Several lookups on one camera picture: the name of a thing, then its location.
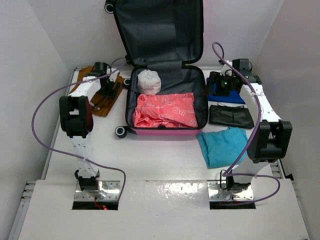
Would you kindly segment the pink hard-shell suitcase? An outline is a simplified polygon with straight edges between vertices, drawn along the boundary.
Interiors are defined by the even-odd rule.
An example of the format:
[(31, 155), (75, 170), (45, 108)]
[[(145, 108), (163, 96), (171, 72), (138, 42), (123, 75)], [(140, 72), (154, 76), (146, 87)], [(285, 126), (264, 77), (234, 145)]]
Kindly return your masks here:
[[(206, 80), (196, 66), (204, 51), (204, 4), (201, 0), (107, 0), (104, 10), (114, 16), (126, 56), (133, 66), (127, 89), (125, 122), (115, 134), (192, 136), (208, 122)], [(134, 126), (133, 115), (139, 97), (138, 74), (156, 71), (161, 95), (193, 93), (195, 127)]]

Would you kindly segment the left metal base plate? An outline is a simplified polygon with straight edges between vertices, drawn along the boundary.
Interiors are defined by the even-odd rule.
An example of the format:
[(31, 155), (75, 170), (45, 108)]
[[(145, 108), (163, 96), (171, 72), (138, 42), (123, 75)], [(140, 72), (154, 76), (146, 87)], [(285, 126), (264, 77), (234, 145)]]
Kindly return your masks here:
[(120, 181), (98, 181), (98, 190), (82, 191), (77, 183), (74, 193), (75, 202), (93, 202), (96, 198), (98, 202), (116, 202), (120, 195)]

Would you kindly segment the brown garment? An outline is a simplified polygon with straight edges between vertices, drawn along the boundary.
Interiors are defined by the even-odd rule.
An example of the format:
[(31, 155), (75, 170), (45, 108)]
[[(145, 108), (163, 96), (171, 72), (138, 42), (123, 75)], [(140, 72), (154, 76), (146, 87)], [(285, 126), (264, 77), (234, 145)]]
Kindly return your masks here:
[[(82, 82), (85, 74), (90, 73), (92, 69), (93, 69), (93, 66), (89, 65), (87, 67), (80, 68), (80, 69), (76, 70), (76, 72), (78, 72), (76, 82)], [(112, 109), (113, 105), (117, 101), (120, 93), (122, 92), (122, 90), (124, 88), (125, 78), (120, 76), (119, 71), (117, 71), (116, 73), (113, 73), (111, 75), (110, 79), (115, 80), (113, 90), (115, 90), (117, 87), (119, 87), (118, 90), (116, 91), (116, 96), (114, 99), (111, 99), (106, 96), (103, 96), (102, 93), (96, 93), (92, 97), (92, 99), (90, 100), (91, 111), (92, 111), (92, 114), (95, 116), (103, 117), (103, 118), (107, 117), (107, 115), (109, 114), (110, 110)], [(76, 91), (78, 86), (79, 86), (79, 84), (76, 84), (75, 86), (73, 86), (71, 88), (71, 90), (69, 91), (69, 93)]]

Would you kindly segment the white cloth bundle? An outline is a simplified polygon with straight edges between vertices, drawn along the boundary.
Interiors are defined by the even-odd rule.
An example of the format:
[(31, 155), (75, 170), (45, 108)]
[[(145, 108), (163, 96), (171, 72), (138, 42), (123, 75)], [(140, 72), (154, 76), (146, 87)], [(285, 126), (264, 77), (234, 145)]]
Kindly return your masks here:
[(156, 71), (145, 69), (137, 78), (137, 89), (141, 94), (154, 96), (160, 92), (162, 82)]

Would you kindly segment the black leather pouch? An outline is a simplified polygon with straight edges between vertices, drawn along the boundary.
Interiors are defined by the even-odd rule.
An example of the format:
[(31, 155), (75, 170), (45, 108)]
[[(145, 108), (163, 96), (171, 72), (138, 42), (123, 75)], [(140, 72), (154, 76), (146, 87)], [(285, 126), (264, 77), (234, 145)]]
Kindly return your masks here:
[(209, 108), (209, 123), (242, 129), (252, 129), (254, 127), (250, 111), (243, 105), (211, 105)]

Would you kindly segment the pink bear-print garment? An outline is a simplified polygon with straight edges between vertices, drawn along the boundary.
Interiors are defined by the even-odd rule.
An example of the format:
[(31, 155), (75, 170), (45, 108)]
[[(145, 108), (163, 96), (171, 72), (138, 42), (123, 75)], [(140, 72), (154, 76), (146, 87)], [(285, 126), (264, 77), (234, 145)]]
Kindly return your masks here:
[(194, 94), (140, 94), (132, 115), (136, 128), (197, 128)]

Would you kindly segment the turquoise shirt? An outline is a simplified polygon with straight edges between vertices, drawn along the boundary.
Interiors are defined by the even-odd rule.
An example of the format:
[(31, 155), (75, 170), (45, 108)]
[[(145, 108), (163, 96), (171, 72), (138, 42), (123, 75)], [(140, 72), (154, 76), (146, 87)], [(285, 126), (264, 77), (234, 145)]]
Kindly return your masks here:
[(218, 132), (202, 132), (197, 140), (208, 169), (230, 166), (248, 142), (247, 133), (238, 127)]

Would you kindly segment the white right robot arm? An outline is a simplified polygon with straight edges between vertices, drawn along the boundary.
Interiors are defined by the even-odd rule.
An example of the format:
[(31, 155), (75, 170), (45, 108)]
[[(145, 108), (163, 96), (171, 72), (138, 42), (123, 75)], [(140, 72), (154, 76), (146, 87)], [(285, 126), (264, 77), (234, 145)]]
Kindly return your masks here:
[(207, 90), (215, 98), (223, 99), (237, 93), (255, 121), (247, 144), (240, 152), (247, 157), (222, 173), (223, 190), (241, 192), (251, 185), (262, 168), (285, 157), (293, 126), (274, 112), (261, 79), (252, 73), (251, 62), (246, 58), (228, 62), (220, 72), (210, 72)]

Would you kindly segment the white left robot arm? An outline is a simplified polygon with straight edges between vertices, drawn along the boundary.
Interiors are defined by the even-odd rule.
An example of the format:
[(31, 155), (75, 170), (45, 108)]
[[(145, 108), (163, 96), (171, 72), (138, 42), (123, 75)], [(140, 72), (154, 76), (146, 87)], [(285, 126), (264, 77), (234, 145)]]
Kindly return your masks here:
[(104, 62), (96, 62), (89, 73), (76, 85), (67, 96), (59, 99), (61, 129), (70, 138), (75, 150), (78, 169), (75, 178), (80, 190), (96, 200), (102, 200), (108, 194), (108, 186), (100, 180), (97, 166), (86, 159), (94, 159), (91, 132), (94, 127), (91, 100), (97, 92), (115, 95), (114, 83), (118, 71)]

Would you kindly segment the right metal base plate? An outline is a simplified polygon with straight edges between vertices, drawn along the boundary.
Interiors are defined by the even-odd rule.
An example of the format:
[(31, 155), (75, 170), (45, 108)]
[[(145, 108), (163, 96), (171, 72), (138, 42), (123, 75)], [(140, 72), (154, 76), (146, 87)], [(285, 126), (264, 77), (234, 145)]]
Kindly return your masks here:
[(220, 182), (218, 180), (208, 180), (208, 196), (211, 202), (227, 202), (227, 201), (253, 201), (254, 194), (252, 186), (249, 185), (244, 190), (223, 190), (226, 187), (226, 181)]

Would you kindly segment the dark blue garment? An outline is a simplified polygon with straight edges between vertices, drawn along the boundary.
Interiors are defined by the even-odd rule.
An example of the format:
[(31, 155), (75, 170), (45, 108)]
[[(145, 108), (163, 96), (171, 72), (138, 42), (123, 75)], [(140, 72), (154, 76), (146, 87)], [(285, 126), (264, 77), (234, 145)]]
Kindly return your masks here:
[(216, 84), (213, 84), (212, 94), (207, 96), (210, 102), (222, 102), (222, 103), (232, 103), (232, 104), (245, 104), (243, 99), (240, 97), (237, 91), (230, 91), (229, 96), (218, 96), (215, 94)]

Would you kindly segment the metal base plate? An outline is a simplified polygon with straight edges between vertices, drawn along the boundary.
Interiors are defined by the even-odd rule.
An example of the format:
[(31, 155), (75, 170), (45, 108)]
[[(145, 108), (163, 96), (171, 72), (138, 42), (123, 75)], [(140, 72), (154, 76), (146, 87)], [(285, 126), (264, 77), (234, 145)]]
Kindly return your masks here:
[(253, 201), (254, 194), (252, 186), (249, 185), (244, 190), (223, 190), (226, 187), (226, 181), (220, 182), (218, 180), (208, 180), (208, 196), (211, 202), (227, 202), (227, 201)]
[(77, 183), (74, 193), (75, 202), (93, 202), (96, 198), (98, 202), (116, 202), (120, 195), (120, 181), (98, 181), (98, 190), (82, 191)]

